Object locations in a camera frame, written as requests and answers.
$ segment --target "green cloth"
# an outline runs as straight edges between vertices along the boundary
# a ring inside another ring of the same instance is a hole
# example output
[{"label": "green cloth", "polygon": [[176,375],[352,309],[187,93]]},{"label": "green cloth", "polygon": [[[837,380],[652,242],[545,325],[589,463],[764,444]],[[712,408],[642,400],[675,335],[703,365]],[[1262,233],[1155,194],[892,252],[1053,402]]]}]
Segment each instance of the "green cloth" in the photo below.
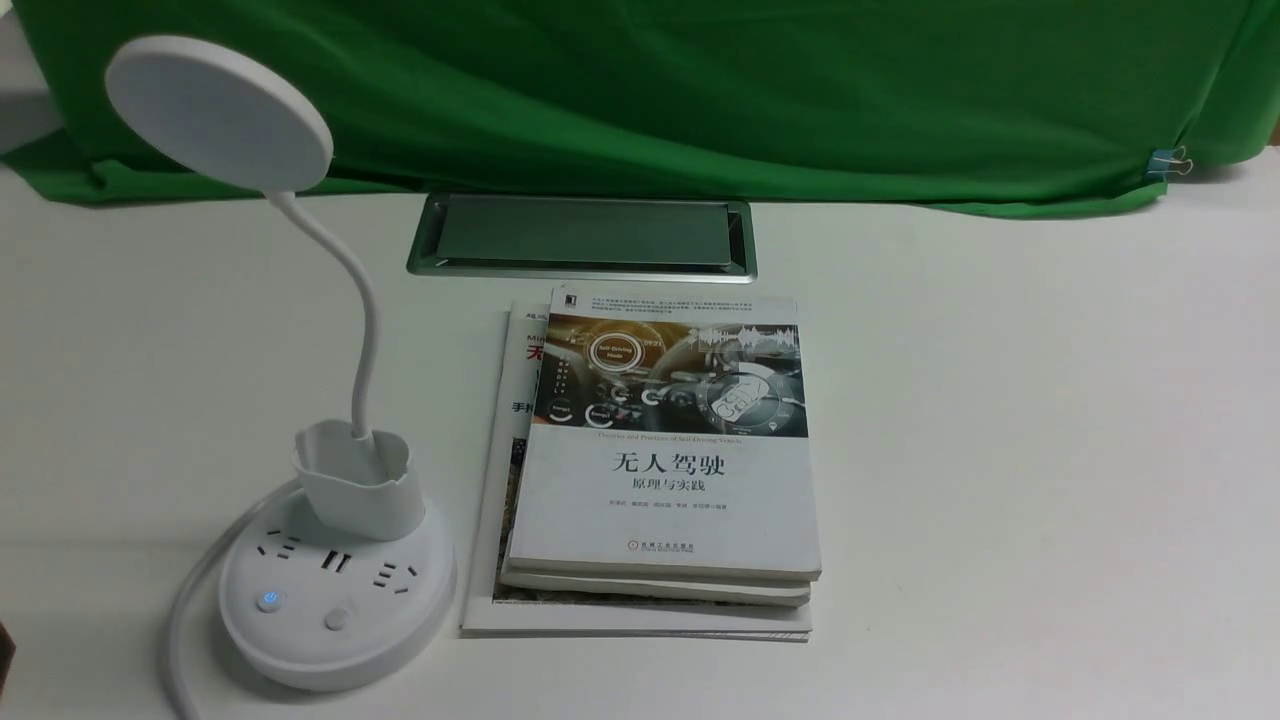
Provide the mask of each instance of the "green cloth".
[{"label": "green cloth", "polygon": [[1153,150],[1257,154],[1276,0],[15,0],[67,120],[5,158],[54,200],[229,197],[115,117],[127,40],[274,68],[334,133],[319,192],[1126,210]]}]

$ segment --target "desk surface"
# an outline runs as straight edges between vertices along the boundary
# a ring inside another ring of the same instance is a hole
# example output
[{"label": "desk surface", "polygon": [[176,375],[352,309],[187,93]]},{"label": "desk surface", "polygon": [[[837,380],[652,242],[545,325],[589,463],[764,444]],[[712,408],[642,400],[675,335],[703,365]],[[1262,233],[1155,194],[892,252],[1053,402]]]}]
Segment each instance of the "desk surface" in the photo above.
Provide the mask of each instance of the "desk surface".
[{"label": "desk surface", "polygon": [[[792,295],[826,573],[808,646],[458,639],[310,697],[206,587],[206,717],[1203,717],[1280,701],[1280,154],[1116,218],[755,205]],[[419,448],[466,573],[503,313],[552,281],[420,278],[421,199],[306,201],[383,293],[372,418]],[[5,717],[137,719],[180,578],[347,407],[360,307],[265,202],[90,210],[0,169]],[[669,287],[645,287],[649,291]]]}]

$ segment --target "power button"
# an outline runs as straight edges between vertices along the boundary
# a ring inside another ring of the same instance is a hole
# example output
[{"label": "power button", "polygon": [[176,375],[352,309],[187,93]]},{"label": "power button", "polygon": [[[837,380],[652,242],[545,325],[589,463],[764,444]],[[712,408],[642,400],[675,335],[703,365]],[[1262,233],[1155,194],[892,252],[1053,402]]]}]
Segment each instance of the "power button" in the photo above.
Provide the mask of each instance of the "power button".
[{"label": "power button", "polygon": [[284,605],[284,591],[264,591],[257,594],[257,609],[262,612],[275,612]]},{"label": "power button", "polygon": [[324,616],[324,626],[338,632],[347,626],[347,620],[349,619],[351,612],[348,612],[346,607],[335,607]]}]

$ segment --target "round power strip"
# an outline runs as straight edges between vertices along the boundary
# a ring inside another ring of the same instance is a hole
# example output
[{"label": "round power strip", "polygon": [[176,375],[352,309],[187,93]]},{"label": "round power strip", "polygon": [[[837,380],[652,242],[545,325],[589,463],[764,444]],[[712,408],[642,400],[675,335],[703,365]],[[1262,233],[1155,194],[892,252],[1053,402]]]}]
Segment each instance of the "round power strip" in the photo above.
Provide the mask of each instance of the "round power strip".
[{"label": "round power strip", "polygon": [[250,664],[294,688],[344,691],[394,673],[431,639],[457,566],[442,512],[378,542],[324,525],[303,491],[244,528],[218,584],[223,623]]}]

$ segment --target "white desk lamp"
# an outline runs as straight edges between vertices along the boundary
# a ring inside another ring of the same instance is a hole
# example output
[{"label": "white desk lamp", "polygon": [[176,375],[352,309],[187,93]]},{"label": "white desk lamp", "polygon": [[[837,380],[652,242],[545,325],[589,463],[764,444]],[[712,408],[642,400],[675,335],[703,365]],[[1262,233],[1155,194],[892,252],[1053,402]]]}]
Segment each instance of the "white desk lamp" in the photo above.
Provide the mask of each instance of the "white desk lamp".
[{"label": "white desk lamp", "polygon": [[297,479],[237,520],[174,601],[164,651],[172,700],[180,715],[196,715],[178,667],[179,620],[228,546],[218,603],[228,633],[257,670],[314,691],[353,688],[392,673],[430,641],[448,610],[453,542],[443,515],[422,496],[408,445],[369,424],[379,341],[369,275],[293,195],[325,177],[329,128],[280,76],[188,37],[125,44],[106,69],[106,94],[160,152],[265,195],[342,264],[365,307],[351,421],[324,420],[297,434]]}]

